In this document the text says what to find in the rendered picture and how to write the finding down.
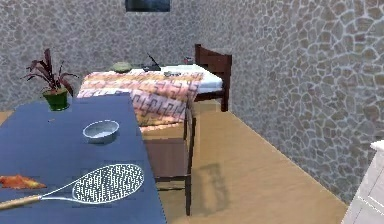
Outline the bed with patterned orange blanket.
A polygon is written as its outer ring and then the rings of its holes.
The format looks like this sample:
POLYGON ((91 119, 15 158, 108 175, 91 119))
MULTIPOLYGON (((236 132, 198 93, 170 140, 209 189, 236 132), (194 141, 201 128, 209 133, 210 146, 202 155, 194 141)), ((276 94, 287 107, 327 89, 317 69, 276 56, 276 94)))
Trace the bed with patterned orange blanket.
POLYGON ((92 72, 85 76, 80 98, 127 94, 140 129, 145 132, 173 127, 185 119, 186 102, 219 99, 221 110, 228 110, 232 56, 195 46, 192 65, 172 65, 160 71, 132 69, 127 73, 92 72), (164 72, 180 76, 164 76, 164 72))

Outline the green round cushion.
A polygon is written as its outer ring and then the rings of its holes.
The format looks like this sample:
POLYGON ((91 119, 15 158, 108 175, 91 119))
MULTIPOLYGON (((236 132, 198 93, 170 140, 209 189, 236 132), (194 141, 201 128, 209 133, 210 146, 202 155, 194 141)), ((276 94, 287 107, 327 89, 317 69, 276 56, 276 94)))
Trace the green round cushion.
POLYGON ((132 65, 128 62, 117 62, 112 66, 112 70, 116 73, 127 73, 132 70, 132 65))

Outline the grey metal bowl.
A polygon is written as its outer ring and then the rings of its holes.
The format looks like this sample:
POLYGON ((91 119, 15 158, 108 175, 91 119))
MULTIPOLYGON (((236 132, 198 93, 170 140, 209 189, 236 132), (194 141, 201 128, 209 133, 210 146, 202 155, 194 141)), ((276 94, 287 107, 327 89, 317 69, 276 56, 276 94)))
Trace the grey metal bowl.
POLYGON ((90 144, 108 144, 116 138, 119 128, 116 121, 101 120, 86 126, 82 134, 90 144))

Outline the blue table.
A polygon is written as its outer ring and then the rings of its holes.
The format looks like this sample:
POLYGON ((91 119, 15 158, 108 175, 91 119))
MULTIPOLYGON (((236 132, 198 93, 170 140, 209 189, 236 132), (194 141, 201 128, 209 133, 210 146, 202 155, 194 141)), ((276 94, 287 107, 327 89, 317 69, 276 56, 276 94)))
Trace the blue table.
POLYGON ((46 185, 46 193, 116 163, 137 164, 144 170, 143 185, 128 198, 97 206, 41 201, 0 211, 0 224, 167 224, 128 96, 74 99, 59 112, 44 103, 18 107, 0 125, 0 176, 31 177, 46 185), (89 144, 82 131, 100 120, 118 122, 118 136, 107 145, 89 144))

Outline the white cupboard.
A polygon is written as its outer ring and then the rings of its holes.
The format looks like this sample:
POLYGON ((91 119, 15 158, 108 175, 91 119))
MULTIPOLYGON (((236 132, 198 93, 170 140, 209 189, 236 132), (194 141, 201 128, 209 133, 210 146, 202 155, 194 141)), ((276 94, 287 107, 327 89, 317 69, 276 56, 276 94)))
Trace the white cupboard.
POLYGON ((370 147, 376 154, 340 224, 384 224, 384 140, 370 147))

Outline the red-leaved plant in green pot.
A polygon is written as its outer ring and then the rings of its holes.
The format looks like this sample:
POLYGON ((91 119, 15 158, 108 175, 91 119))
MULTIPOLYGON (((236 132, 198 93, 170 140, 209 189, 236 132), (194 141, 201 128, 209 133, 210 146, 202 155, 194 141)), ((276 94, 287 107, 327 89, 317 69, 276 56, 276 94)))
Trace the red-leaved plant in green pot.
POLYGON ((30 81, 34 78, 41 78, 47 86, 42 89, 42 96, 48 103, 51 111, 63 111, 69 107, 68 96, 74 96, 72 85, 67 81, 67 77, 78 78, 78 75, 63 71, 64 62, 60 62, 57 72, 53 71, 51 51, 49 48, 44 50, 44 58, 32 60, 26 68, 28 73, 22 76, 23 79, 30 81))

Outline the orange food piece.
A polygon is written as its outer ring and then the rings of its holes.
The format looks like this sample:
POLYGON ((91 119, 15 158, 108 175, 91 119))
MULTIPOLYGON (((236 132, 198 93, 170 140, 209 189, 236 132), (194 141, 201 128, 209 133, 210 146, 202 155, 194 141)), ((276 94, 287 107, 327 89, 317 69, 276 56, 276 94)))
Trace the orange food piece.
POLYGON ((3 188, 12 189, 41 189, 46 187, 43 183, 21 175, 0 176, 0 185, 3 188))

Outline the dark brown wooden chair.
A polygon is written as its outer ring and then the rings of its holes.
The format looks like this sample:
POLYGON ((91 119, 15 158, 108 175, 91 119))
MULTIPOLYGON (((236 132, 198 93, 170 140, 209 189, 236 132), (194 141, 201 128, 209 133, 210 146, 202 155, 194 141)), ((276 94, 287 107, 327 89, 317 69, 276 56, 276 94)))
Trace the dark brown wooden chair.
POLYGON ((185 120, 183 122, 182 138, 145 140, 145 146, 153 176, 157 183, 183 181, 183 187, 173 187, 173 190, 185 190, 185 213, 191 215, 192 203, 192 164, 196 134, 196 115, 193 100, 186 102, 185 120))

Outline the dark framed wall picture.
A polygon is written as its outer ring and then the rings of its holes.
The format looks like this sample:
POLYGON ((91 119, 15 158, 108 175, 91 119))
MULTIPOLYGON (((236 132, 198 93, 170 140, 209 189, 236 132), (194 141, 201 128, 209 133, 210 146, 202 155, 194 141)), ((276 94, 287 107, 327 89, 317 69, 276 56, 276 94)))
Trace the dark framed wall picture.
POLYGON ((125 0, 127 12, 169 12, 171 0, 125 0))

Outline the black open laptop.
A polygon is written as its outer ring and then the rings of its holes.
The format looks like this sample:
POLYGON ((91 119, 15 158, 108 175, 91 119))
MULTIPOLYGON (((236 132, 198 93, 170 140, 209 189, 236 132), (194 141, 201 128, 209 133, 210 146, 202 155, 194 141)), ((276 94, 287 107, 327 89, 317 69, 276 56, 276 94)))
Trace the black open laptop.
POLYGON ((159 64, 155 61, 155 59, 154 59, 150 54, 148 54, 148 57, 151 59, 152 64, 151 64, 151 65, 143 65, 143 66, 142 66, 142 69, 143 69, 145 72, 148 72, 148 71, 160 71, 160 70, 161 70, 161 67, 160 67, 159 64))

